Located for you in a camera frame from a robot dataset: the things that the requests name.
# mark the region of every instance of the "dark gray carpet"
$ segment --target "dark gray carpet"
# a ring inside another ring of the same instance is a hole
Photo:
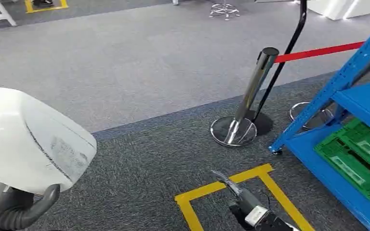
[[[88,170],[30,229],[45,231],[185,231],[178,194],[213,182],[209,169],[233,175],[271,163],[271,177],[316,230],[365,228],[291,153],[274,156],[269,143],[289,124],[291,105],[310,100],[331,74],[275,87],[264,112],[274,129],[244,148],[229,149],[209,135],[210,123],[233,114],[240,97],[95,133],[98,153]],[[258,179],[243,184],[294,224]],[[222,190],[192,201],[206,231],[242,230]]]

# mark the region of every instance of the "white table leg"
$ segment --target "white table leg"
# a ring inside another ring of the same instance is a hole
[[[12,26],[17,26],[15,20],[13,20],[12,16],[8,13],[8,11],[5,9],[1,2],[0,2],[0,12],[4,15],[6,20],[8,20],[8,22]]]

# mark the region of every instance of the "light gray carpet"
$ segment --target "light gray carpet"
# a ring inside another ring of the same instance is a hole
[[[18,25],[43,23],[53,20],[81,17],[98,13],[122,11],[140,7],[171,3],[171,0],[66,0],[69,8],[39,13],[26,13],[23,0],[13,2],[2,0],[6,10]],[[60,0],[53,0],[55,6],[60,6]],[[7,21],[0,21],[0,27],[10,26]]]
[[[364,231],[291,153],[275,156],[267,150],[290,123],[289,108],[310,100],[330,77],[325,74],[275,87],[264,106],[274,129],[243,148],[222,147],[209,135],[211,122],[232,115],[241,97],[95,133],[98,153],[92,164],[28,230],[186,231],[176,195],[213,182],[209,169],[233,175],[270,163],[275,169],[271,177],[316,230]],[[258,179],[243,185],[264,204],[266,195],[270,196],[271,208],[294,224]],[[204,230],[242,230],[226,208],[231,198],[222,190],[192,201]]]
[[[0,86],[27,92],[89,131],[241,95],[259,51],[286,48],[299,6],[235,4],[242,16],[229,22],[208,18],[211,3],[192,0],[0,29]],[[370,15],[334,22],[309,12],[294,50],[369,35]],[[352,53],[290,62],[277,84],[337,70]]]

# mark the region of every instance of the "floor marking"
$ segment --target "floor marking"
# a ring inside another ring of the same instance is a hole
[[[259,177],[263,183],[272,192],[275,198],[280,202],[286,212],[290,217],[296,222],[301,231],[314,231],[314,228],[308,223],[308,221],[302,216],[299,210],[293,205],[293,203],[288,199],[284,192],[279,188],[279,186],[274,182],[274,180],[269,176],[269,172],[273,171],[270,164],[261,165],[253,169],[238,173],[229,177],[236,183],[246,181],[255,177]],[[185,192],[183,194],[175,196],[175,201],[179,205],[179,208],[184,215],[185,220],[188,223],[189,229],[191,231],[203,231],[202,225],[192,208],[190,203],[191,200],[206,196],[210,193],[214,193],[221,189],[226,188],[225,185],[219,182],[214,182],[197,189]]]
[[[60,6],[53,6],[48,8],[42,8],[42,9],[33,9],[32,0],[25,0],[25,6],[26,6],[26,13],[36,13],[36,12],[42,12],[42,11],[52,11],[52,10],[59,10],[68,8],[68,4],[66,0],[60,0]]]
[[[259,175],[260,179],[272,192],[276,200],[278,200],[283,206],[284,210],[290,215],[290,217],[296,222],[296,224],[303,231],[314,231],[314,228],[308,223],[308,221],[302,216],[299,210],[293,205],[289,198],[284,194],[281,188],[274,182],[269,174]]]

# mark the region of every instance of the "stanchion post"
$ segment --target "stanchion post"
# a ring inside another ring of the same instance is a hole
[[[297,24],[296,30],[294,31],[293,36],[291,37],[291,40],[286,48],[286,51],[284,54],[290,54],[291,51],[293,50],[294,45],[296,44],[303,28],[305,25],[305,22],[307,20],[307,0],[300,0],[300,20]],[[258,123],[263,124],[261,127],[260,133],[266,134],[268,133],[272,126],[273,126],[273,121],[270,120],[268,116],[264,116],[264,114],[260,113],[261,109],[263,108],[264,103],[266,102],[270,91],[272,90],[274,84],[276,83],[276,80],[278,76],[281,73],[281,70],[283,70],[285,62],[282,62],[278,65],[275,73],[273,74],[273,77],[270,80],[269,86],[267,87],[266,91],[264,92],[264,95],[262,99],[259,102],[259,106],[257,107],[256,111],[251,111],[249,113],[249,116],[247,116],[252,122],[255,122],[256,120],[261,120],[258,121]]]
[[[256,126],[245,116],[278,54],[279,51],[272,47],[264,48],[260,52],[256,68],[235,116],[225,116],[212,123],[211,135],[215,141],[225,146],[238,147],[254,140],[257,135]]]

